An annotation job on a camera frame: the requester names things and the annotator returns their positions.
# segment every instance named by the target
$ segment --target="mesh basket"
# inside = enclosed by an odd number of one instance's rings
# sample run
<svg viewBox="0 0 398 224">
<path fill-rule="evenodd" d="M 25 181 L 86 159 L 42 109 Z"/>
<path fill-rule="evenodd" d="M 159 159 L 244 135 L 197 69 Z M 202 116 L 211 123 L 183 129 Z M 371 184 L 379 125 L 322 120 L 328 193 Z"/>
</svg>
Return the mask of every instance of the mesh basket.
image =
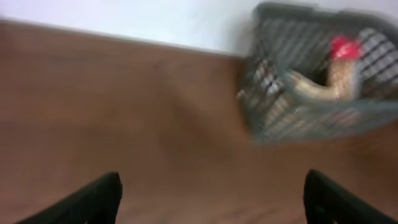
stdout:
<svg viewBox="0 0 398 224">
<path fill-rule="evenodd" d="M 363 14 L 264 3 L 239 97 L 257 141 L 327 139 L 359 134 L 398 116 L 398 33 Z M 321 82 L 330 42 L 344 34 L 360 42 L 355 63 L 358 97 L 323 101 L 297 91 L 293 74 Z"/>
</svg>

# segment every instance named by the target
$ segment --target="wall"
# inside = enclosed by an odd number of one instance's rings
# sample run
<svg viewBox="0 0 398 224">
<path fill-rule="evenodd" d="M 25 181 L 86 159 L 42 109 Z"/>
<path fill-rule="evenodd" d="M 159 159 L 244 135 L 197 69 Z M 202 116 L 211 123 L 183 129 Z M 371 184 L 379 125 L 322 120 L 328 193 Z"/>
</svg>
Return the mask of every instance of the wall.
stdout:
<svg viewBox="0 0 398 224">
<path fill-rule="evenodd" d="M 5 18 L 121 38 L 244 55 L 251 11 L 261 0 L 0 0 Z M 383 12 L 398 21 L 396 0 L 312 0 L 332 9 Z"/>
</svg>

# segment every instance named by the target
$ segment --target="brown surface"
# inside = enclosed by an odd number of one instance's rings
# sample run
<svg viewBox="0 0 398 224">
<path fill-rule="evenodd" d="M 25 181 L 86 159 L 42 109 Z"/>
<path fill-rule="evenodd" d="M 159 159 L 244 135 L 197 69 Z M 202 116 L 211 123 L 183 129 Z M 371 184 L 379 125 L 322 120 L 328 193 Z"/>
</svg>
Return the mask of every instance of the brown surface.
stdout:
<svg viewBox="0 0 398 224">
<path fill-rule="evenodd" d="M 255 146 L 238 59 L 15 24 L 0 39 L 0 223 L 110 170 L 118 223 L 304 223 L 311 167 L 398 218 L 397 123 Z"/>
</svg>

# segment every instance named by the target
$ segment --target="red cap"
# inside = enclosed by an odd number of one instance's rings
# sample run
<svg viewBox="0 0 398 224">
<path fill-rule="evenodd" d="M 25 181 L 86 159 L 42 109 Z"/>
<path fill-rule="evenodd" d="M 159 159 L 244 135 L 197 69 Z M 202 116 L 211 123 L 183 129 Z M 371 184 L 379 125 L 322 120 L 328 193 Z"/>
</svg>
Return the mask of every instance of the red cap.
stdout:
<svg viewBox="0 0 398 224">
<path fill-rule="evenodd" d="M 350 40 L 344 35 L 338 35 L 331 41 L 331 58 L 333 60 L 356 60 L 359 58 L 359 41 Z"/>
</svg>

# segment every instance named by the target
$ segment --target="red object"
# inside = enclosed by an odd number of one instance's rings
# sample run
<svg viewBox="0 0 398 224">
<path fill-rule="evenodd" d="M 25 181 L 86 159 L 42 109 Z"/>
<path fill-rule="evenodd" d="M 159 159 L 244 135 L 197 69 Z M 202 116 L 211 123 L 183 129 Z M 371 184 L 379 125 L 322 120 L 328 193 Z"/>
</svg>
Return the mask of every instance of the red object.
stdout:
<svg viewBox="0 0 398 224">
<path fill-rule="evenodd" d="M 331 58 L 333 60 L 357 60 L 360 55 L 360 43 L 344 35 L 336 36 L 331 41 Z"/>
</svg>

